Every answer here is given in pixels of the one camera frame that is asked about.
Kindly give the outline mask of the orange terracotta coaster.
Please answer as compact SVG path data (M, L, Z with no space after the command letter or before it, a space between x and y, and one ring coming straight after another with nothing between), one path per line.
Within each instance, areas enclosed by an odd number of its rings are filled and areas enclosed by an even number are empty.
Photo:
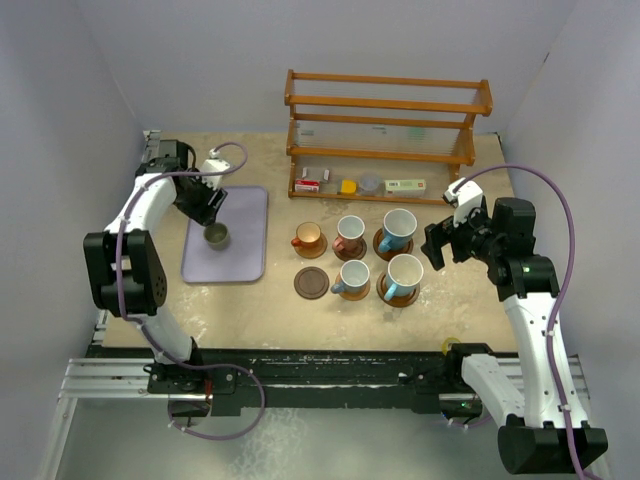
M339 293L339 296L348 301L359 301L364 299L370 291L370 284L367 283L361 290L358 292L348 292L343 291Z

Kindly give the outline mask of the brown red mug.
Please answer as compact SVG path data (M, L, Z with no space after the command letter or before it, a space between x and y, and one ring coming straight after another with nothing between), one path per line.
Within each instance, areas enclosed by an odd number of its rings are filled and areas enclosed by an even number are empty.
M365 232L364 221L356 215L342 217L337 224L337 237L332 244L335 252L353 252L359 246Z

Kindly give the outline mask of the light blue tall mug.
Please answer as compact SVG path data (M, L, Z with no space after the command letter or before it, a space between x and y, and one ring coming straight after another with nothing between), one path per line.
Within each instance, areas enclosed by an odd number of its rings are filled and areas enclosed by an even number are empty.
M424 276L424 268L421 261L410 254L394 256L387 266L387 279L396 285L414 286L420 284Z

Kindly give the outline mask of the teal mug white inside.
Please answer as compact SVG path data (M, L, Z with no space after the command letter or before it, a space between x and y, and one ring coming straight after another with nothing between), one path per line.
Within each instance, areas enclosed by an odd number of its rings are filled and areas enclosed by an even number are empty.
M381 253L399 251L406 247L417 229L413 213L403 208L388 211L383 218L382 239L378 243Z

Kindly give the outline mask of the light wood coaster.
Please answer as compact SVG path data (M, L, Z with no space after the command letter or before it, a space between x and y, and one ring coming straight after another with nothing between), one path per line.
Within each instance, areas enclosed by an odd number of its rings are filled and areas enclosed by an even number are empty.
M327 239L324 234L322 234L317 242L314 243L313 246L304 246L302 244L294 246L294 251L305 259L315 259L322 256L327 249Z

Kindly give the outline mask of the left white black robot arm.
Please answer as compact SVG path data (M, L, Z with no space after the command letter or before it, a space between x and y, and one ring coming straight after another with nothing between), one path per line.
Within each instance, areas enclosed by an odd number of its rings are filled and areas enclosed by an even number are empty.
M227 192L222 177L236 170L217 146L201 165L193 147L178 140L159 143L143 161L118 216L83 240L95 305L132 323L150 343L157 365L174 364L170 378L184 392L202 387L206 369L195 340L166 307L168 283L152 232L169 207L197 224L215 223Z

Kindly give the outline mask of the dark brown coaster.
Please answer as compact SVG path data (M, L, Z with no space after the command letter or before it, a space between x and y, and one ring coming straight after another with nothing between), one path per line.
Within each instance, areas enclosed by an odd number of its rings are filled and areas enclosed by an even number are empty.
M310 266L299 270L293 281L294 290L304 299L315 300L326 294L329 290L329 277L319 267Z

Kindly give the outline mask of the dark walnut coaster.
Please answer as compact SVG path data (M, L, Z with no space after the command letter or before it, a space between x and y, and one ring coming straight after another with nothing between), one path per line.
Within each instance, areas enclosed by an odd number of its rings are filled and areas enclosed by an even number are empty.
M363 237L349 239L338 235L332 249L341 261L361 260L367 253L367 243Z

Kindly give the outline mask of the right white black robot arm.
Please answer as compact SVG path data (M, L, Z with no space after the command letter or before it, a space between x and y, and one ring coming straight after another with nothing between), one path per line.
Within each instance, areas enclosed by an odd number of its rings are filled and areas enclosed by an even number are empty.
M534 251L536 211L517 198L499 198L489 210L484 195L446 198L452 216L425 229L421 250L431 265L475 259L487 267L513 329L523 386L517 388L485 346L457 346L445 366L446 383L470 388L498 426L505 469L519 474L587 477L586 467L608 448L606 433L590 425L576 393L554 307L560 288L552 261Z

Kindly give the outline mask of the orange copper small cup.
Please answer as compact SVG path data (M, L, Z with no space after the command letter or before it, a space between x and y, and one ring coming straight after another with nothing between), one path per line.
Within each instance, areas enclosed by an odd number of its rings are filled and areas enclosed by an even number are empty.
M295 236L291 240L294 248L311 249L319 245L322 231L315 222L303 222L297 226Z

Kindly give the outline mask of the grey blue mug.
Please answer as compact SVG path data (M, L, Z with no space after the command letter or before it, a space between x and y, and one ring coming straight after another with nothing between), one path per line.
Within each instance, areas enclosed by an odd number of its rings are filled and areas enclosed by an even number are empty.
M341 267L339 279L331 286L331 292L358 295L365 291L369 280L368 266L361 260L349 260Z

